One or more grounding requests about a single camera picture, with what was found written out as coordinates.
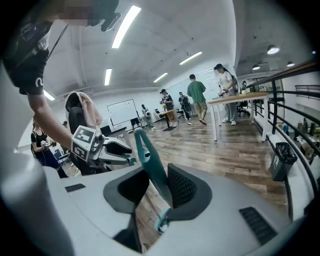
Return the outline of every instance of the sneaker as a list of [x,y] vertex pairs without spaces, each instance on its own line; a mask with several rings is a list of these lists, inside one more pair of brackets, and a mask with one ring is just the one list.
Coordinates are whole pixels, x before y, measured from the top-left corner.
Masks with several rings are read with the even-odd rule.
[[203,125],[207,125],[207,123],[201,118],[201,119],[199,119],[199,122],[201,123],[201,124],[203,124]]

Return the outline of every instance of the green t-shirt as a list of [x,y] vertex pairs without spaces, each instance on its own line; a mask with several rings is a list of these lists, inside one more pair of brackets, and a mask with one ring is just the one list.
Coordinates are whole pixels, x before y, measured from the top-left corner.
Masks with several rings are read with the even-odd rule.
[[192,97],[193,103],[205,102],[204,92],[206,87],[202,82],[193,81],[188,86],[187,94]]

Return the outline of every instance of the black vent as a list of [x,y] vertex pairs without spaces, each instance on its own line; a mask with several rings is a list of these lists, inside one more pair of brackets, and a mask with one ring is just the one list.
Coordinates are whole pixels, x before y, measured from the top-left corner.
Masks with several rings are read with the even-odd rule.
[[239,212],[261,245],[266,244],[277,235],[277,232],[254,207],[243,208]]

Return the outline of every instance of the wall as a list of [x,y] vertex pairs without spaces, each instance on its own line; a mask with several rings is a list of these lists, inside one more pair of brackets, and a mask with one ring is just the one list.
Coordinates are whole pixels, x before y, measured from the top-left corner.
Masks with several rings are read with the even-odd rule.
[[[320,72],[312,72],[307,74],[296,75],[282,79],[284,91],[296,91],[297,85],[320,85]],[[310,99],[307,97],[297,97],[295,94],[285,94],[285,105],[296,110],[300,110],[314,117],[320,117],[320,100]],[[285,119],[297,125],[303,121],[303,117],[290,110],[285,111]]]
[[[148,91],[148,92],[138,91],[138,92],[131,92],[131,93],[103,94],[98,96],[92,96],[91,98],[97,110],[102,115],[103,122],[101,124],[101,127],[110,125],[111,129],[113,129],[113,127],[111,125],[110,116],[107,109],[108,105],[133,99],[136,110],[138,111],[139,115],[142,117],[141,105],[144,104],[151,111],[153,120],[157,120],[154,110],[161,109],[161,105],[159,102],[161,100],[161,95],[159,94],[158,91]],[[54,105],[51,106],[51,108],[53,110],[55,117],[59,120],[60,123],[63,123],[66,120],[64,100],[55,102]],[[128,129],[131,129],[130,121],[122,125],[118,125],[117,128],[122,128],[124,126],[126,126]],[[22,152],[30,151],[30,144],[31,144],[30,136],[31,136],[32,128],[33,128],[32,121],[30,121],[18,144],[18,147]]]

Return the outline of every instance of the black trash bin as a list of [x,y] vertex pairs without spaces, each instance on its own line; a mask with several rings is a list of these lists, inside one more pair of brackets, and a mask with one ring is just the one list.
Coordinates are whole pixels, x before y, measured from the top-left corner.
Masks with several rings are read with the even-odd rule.
[[275,154],[270,166],[272,179],[283,182],[295,161],[297,161],[297,156],[288,143],[276,143]]

